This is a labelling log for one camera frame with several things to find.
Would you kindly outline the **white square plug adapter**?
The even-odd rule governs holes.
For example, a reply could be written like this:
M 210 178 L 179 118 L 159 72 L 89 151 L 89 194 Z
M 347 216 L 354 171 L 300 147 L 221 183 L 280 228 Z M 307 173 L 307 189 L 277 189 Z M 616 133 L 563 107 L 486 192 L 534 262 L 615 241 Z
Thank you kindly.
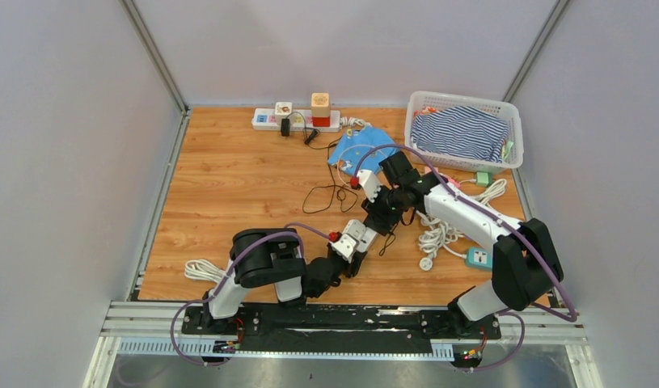
M 347 234 L 354 240 L 360 242 L 366 232 L 366 226 L 357 219 L 351 219 L 343 229 L 343 234 Z

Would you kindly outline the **black power adapter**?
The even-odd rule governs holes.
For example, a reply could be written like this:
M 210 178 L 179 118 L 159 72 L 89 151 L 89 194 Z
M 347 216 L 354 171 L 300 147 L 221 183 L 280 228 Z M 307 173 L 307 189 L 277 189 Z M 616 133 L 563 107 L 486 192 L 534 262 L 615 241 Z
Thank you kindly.
M 374 224 L 374 230 L 382 236 L 387 236 L 393 234 L 398 224 L 399 224 L 398 221 L 396 222 L 376 221 Z

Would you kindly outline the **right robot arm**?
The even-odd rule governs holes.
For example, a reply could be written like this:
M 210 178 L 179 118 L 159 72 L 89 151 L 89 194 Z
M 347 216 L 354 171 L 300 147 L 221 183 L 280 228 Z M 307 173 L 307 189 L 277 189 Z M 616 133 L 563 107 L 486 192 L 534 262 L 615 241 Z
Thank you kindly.
M 350 178 L 361 188 L 369 218 L 378 232 L 388 232 L 404 212 L 417 211 L 447 221 L 492 255 L 492 277 L 457 296 L 447 310 L 448 326 L 468 337 L 480 321 L 502 310 L 522 311 L 564 279 L 546 224 L 521 221 L 482 205 L 436 171 L 422 175 L 398 146 L 379 165 L 388 184 L 371 170 L 357 167 Z

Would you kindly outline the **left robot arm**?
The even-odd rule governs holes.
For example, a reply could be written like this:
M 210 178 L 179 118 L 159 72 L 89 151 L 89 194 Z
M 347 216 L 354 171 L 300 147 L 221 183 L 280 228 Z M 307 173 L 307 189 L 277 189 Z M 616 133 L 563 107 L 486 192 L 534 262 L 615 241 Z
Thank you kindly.
M 307 261 L 299 228 L 324 238 L 327 254 Z M 358 220 L 330 234 L 300 222 L 237 233 L 222 279 L 204 296 L 203 323 L 215 334 L 228 332 L 243 299 L 265 285 L 274 286 L 282 305 L 302 305 L 308 298 L 320 297 L 339 286 L 343 277 L 357 275 L 376 235 Z

